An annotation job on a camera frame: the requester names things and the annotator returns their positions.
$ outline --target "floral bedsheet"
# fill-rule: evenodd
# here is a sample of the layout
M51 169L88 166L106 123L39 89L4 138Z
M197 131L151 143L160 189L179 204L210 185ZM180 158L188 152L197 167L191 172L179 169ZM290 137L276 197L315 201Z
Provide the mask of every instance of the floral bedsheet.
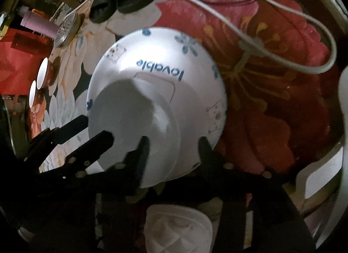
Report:
M271 52L306 66L323 64L329 54L321 35L305 19L263 0L203 0ZM292 0L276 0L302 10ZM32 109L33 136L45 128L61 127L87 114L86 96L91 75L104 52L132 31L163 26L180 30L200 42L211 54L224 79L228 112L216 149L245 171L265 168L287 172L316 160L329 137L330 113L326 99L337 93L339 70L307 75L280 66L243 43L225 24L186 0L155 0L132 14L118 11L106 22L88 19L92 2L78 13L84 22L72 43L52 51L60 57L59 74L41 106ZM41 171L64 164L64 158L88 140L84 130L57 146Z

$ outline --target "screw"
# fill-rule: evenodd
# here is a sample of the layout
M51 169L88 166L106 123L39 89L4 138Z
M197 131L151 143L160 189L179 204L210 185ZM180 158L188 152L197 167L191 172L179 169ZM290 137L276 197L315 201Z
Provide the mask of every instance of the screw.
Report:
M68 164L73 164L76 161L75 157L71 157L70 159L68 159L67 163Z
M269 171L264 171L263 174L262 174L262 176L263 176L264 178L271 178L271 177L272 177L272 174L271 174Z
M114 164L115 169L124 169L125 167L126 167L126 164L122 162Z
M77 178L84 178L86 176L86 172L85 171L78 171L75 176Z
M234 169L234 165L232 163L225 163L223 165L224 169Z

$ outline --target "white flower pattern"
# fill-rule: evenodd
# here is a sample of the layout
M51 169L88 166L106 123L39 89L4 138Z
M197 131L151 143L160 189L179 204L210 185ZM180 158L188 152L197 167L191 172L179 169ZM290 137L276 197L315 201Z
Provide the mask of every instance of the white flower pattern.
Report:
M141 10L130 14L116 11L107 21L107 29L119 36L125 36L136 30L152 26L161 17L161 11L151 3Z
M75 101L72 92L70 92L65 98L64 88L59 86L57 96L52 96L49 109L48 111L45 110L44 120L41 123L41 130L46 129L46 127L49 127L50 129L62 127L79 115L87 115L86 99L87 90L84 91ZM88 140L87 128L64 144L56 146L41 165L40 171L48 171L61 167L65 162L65 157Z
M81 77L82 63L86 73L92 75L100 58L116 42L114 33L106 28L106 21L94 24L88 19L91 5L92 1L88 1L78 10L78 13L83 14L85 18L70 45L65 49L54 49L49 57L53 62L60 56L58 76L48 88L50 96L57 87L62 86L67 97L75 89Z

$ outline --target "red cloth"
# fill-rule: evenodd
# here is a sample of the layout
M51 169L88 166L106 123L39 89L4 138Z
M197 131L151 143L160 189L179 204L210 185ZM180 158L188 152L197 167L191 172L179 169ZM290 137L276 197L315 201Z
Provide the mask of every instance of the red cloth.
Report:
M29 54L11 48L16 33L20 33L51 47L50 41L38 35L9 28L0 41L0 93L2 95L28 95L31 83L36 79L42 59L49 50Z

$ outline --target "bowl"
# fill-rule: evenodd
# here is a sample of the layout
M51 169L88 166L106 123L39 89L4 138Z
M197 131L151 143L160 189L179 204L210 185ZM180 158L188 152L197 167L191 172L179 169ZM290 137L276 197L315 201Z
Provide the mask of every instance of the bowl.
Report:
M113 146L98 160L103 170L122 162L137 148L142 136L150 141L150 153L141 188L166 180L180 150L180 133L169 104L156 88L139 79L124 79L107 86L88 106L88 133L103 130L114 136Z
M198 141L214 147L222 134L227 99L220 73L204 47L190 36L155 27L131 33L99 61L87 93L87 107L111 83L141 79L169 104L179 125L179 160L166 180L184 176L200 164Z
M44 60L42 61L40 65L38 76L36 79L37 88L41 89L41 88L46 88L48 86L51 86L53 84L53 80L55 76L54 74L55 74L55 71L54 71L53 63L49 61L47 57L44 58Z
M43 101L43 90L38 90L36 88L36 81L34 80L30 87L29 92L29 107L32 108L33 106L36 106L37 104L41 104Z

